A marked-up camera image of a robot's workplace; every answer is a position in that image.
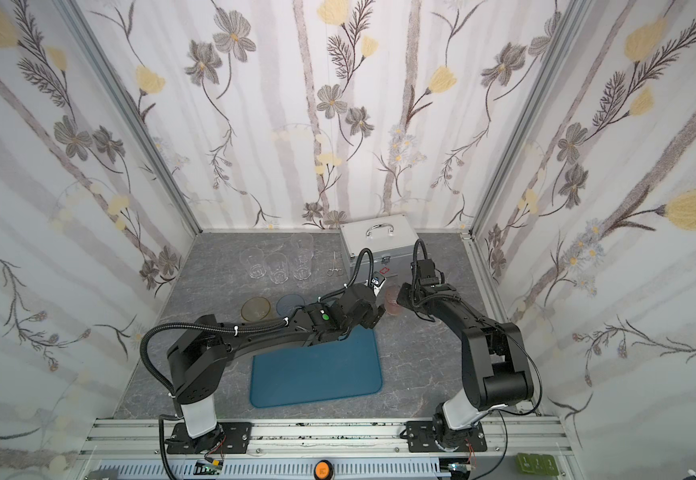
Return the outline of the clear faceted glass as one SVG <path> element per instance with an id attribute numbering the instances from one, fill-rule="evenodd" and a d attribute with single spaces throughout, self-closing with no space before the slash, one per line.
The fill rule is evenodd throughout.
<path id="1" fill-rule="evenodd" d="M 306 280 L 312 275 L 314 238 L 308 233 L 296 233 L 290 243 L 293 248 L 293 275 L 297 280 Z"/>
<path id="2" fill-rule="evenodd" d="M 247 248 L 240 254 L 240 261 L 252 279 L 263 278 L 267 271 L 265 266 L 265 254 L 257 247 Z"/>
<path id="3" fill-rule="evenodd" d="M 285 254 L 273 252 L 264 259 L 269 279 L 275 285 L 281 285 L 289 279 L 289 262 Z"/>

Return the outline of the orange black knob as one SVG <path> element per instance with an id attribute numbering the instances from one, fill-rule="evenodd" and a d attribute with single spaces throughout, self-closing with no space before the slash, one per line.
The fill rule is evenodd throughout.
<path id="1" fill-rule="evenodd" d="M 319 461 L 314 468 L 314 478 L 316 480 L 333 480 L 334 475 L 334 466 L 328 460 Z"/>

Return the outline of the pink plastic cup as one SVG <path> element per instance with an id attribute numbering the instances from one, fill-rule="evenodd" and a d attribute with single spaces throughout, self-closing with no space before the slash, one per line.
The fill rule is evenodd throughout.
<path id="1" fill-rule="evenodd" d="M 398 316 L 404 311 L 404 307 L 398 303 L 398 297 L 401 287 L 399 285 L 391 285 L 385 288 L 384 307 L 388 315 Z"/>

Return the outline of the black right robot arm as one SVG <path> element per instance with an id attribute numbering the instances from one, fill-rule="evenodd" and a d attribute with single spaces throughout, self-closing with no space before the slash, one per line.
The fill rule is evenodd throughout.
<path id="1" fill-rule="evenodd" d="M 520 329 L 478 312 L 442 280 L 433 260 L 415 260 L 411 270 L 412 281 L 403 284 L 397 303 L 443 322 L 461 342 L 462 389 L 437 408 L 437 433 L 466 431 L 493 411 L 531 400 L 533 367 Z"/>

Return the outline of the silver aluminium first aid case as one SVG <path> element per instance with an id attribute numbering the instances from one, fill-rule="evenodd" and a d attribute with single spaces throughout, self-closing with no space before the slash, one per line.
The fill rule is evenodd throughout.
<path id="1" fill-rule="evenodd" d="M 397 283 L 411 281 L 414 245 L 419 239 L 405 214 L 343 224 L 339 228 L 346 271 L 351 274 L 358 254 L 369 248 L 373 270 Z"/>

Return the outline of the green circuit board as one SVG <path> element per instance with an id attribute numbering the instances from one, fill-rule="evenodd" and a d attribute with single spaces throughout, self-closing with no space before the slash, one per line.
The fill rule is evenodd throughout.
<path id="1" fill-rule="evenodd" d="M 555 457 L 549 454 L 518 453 L 516 465 L 524 475 L 558 477 L 561 474 Z"/>

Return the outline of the teal plastic tray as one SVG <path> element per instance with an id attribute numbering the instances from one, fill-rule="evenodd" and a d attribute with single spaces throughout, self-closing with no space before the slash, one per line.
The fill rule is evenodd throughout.
<path id="1" fill-rule="evenodd" d="M 341 341 L 256 356 L 250 402 L 283 407 L 372 395 L 382 387 L 376 335 L 358 327 Z"/>

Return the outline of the blue plastic cup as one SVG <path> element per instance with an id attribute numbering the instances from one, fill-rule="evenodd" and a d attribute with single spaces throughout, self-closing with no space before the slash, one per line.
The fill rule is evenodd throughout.
<path id="1" fill-rule="evenodd" d="M 299 294 L 287 294 L 281 297 L 276 303 L 276 313 L 279 317 L 290 317 L 295 314 L 298 308 L 306 304 L 304 298 Z"/>

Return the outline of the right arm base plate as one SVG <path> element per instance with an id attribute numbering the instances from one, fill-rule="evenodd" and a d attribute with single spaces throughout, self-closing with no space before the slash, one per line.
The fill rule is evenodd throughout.
<path id="1" fill-rule="evenodd" d="M 438 418 L 408 421 L 399 437 L 407 442 L 410 453 L 481 453 L 488 450 L 480 424 L 453 430 Z"/>

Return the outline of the yellow plastic cup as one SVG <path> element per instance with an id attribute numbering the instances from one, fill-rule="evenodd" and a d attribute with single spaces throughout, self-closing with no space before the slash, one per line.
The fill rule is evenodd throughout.
<path id="1" fill-rule="evenodd" d="M 252 297 L 241 307 L 241 317 L 245 322 L 265 320 L 271 314 L 271 303 L 265 297 Z"/>

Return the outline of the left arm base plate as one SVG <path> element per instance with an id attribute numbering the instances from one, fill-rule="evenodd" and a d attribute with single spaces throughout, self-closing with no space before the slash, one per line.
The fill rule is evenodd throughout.
<path id="1" fill-rule="evenodd" d="M 166 438 L 168 454 L 199 454 L 209 452 L 221 445 L 217 452 L 245 454 L 251 440 L 251 422 L 221 422 L 208 433 L 197 438 L 189 435 L 184 422 L 177 423 L 172 434 Z"/>

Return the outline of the silver surgical forceps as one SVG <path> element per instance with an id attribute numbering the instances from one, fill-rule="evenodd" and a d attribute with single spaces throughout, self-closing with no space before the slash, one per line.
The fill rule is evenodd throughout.
<path id="1" fill-rule="evenodd" d="M 327 275 L 330 277 L 339 277 L 344 274 L 344 266 L 342 260 L 338 257 L 336 251 L 332 252 L 332 260 L 327 269 Z"/>

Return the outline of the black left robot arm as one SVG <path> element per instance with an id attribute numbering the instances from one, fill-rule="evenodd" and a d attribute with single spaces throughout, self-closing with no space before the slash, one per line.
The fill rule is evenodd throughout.
<path id="1" fill-rule="evenodd" d="M 377 303 L 382 286 L 372 281 L 346 286 L 291 315 L 256 325 L 222 324 L 213 315 L 180 323 L 185 332 L 170 347 L 171 396 L 189 439 L 219 430 L 213 395 L 226 366 L 238 357 L 289 347 L 311 347 L 348 338 L 358 326 L 372 329 L 385 312 Z"/>

